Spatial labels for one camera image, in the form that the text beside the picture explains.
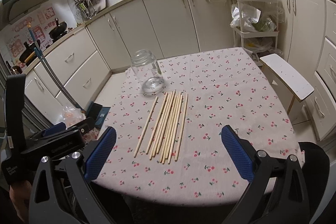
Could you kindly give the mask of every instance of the tile floor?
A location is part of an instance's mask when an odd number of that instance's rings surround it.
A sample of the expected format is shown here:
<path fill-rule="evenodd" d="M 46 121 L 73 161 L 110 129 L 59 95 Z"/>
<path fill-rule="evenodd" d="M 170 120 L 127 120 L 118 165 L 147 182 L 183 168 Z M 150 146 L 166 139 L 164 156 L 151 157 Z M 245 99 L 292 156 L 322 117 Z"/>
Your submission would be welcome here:
<path fill-rule="evenodd" d="M 121 87 L 125 79 L 126 77 L 124 72 L 113 74 L 106 82 L 100 94 L 97 96 L 95 102 L 103 106 L 112 105 L 115 97 L 118 94 L 121 94 Z M 274 88 L 274 90 L 277 92 L 282 103 L 286 104 L 283 102 L 281 94 L 278 93 L 277 89 Z M 302 107 L 301 111 L 298 114 L 298 117 L 292 122 L 292 125 L 297 140 L 299 142 L 313 142 L 317 143 L 320 146 L 326 147 L 325 151 L 330 158 L 330 162 L 336 160 L 336 137 L 334 139 L 330 138 L 331 140 L 328 139 L 328 142 L 319 143 L 316 140 L 315 132 L 311 124 L 311 120 L 305 110 L 305 106 Z"/>

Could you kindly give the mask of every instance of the silver bolt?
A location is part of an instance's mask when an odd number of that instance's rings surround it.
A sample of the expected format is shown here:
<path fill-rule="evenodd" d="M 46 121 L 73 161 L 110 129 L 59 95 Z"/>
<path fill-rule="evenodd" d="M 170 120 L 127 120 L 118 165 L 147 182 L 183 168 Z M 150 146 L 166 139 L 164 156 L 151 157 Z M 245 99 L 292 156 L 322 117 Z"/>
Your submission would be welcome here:
<path fill-rule="evenodd" d="M 44 156 L 44 157 L 42 157 L 41 162 L 45 163 L 48 160 L 49 160 L 48 156 Z"/>
<path fill-rule="evenodd" d="M 77 158 L 79 158 L 81 156 L 81 154 L 79 153 L 79 152 L 73 152 L 72 153 L 72 155 L 71 155 L 71 157 L 73 158 L 73 159 L 77 159 Z"/>
<path fill-rule="evenodd" d="M 297 157 L 296 157 L 295 155 L 290 155 L 290 156 L 289 156 L 289 159 L 290 159 L 291 161 L 297 161 Z"/>
<path fill-rule="evenodd" d="M 260 158 L 265 158 L 267 155 L 267 153 L 264 150 L 259 150 L 257 154 Z"/>

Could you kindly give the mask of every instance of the cherry print tablecloth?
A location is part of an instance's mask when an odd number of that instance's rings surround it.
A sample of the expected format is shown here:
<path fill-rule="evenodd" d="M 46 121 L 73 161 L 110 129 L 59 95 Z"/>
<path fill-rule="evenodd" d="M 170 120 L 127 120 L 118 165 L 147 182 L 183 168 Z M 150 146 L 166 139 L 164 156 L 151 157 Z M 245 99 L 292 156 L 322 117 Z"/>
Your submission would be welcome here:
<path fill-rule="evenodd" d="M 117 142 L 96 183 L 127 195 L 158 203 L 213 206 L 237 201 L 243 180 L 221 142 L 229 124 L 240 138 L 270 156 L 297 155 L 304 163 L 294 131 L 266 77 L 242 48 L 231 48 L 159 61 L 166 91 L 189 94 L 179 159 L 161 164 L 145 150 L 163 94 L 159 95 L 142 145 L 133 157 L 155 96 L 145 96 L 131 69 L 100 133 L 117 131 Z"/>

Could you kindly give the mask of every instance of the glass jar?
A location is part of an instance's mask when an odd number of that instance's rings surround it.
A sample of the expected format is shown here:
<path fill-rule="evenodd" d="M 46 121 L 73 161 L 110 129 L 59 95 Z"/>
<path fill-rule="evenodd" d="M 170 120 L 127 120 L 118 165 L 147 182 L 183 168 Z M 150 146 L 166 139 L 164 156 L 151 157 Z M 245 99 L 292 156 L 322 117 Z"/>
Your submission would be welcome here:
<path fill-rule="evenodd" d="M 164 87 L 164 79 L 158 61 L 149 50 L 135 52 L 131 58 L 132 70 L 142 91 L 146 94 L 157 93 Z"/>

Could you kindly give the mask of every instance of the stool leg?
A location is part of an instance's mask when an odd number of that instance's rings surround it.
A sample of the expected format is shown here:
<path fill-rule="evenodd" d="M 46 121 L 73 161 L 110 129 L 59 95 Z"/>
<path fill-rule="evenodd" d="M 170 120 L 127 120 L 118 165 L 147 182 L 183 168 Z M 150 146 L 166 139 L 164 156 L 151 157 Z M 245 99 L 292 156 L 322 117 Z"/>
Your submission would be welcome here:
<path fill-rule="evenodd" d="M 289 114 L 289 112 L 290 112 L 290 110 L 291 110 L 291 108 L 293 106 L 294 100 L 295 100 L 295 96 L 293 95 L 291 103 L 289 104 L 289 107 L 288 107 L 288 110 L 287 110 L 287 115 Z"/>

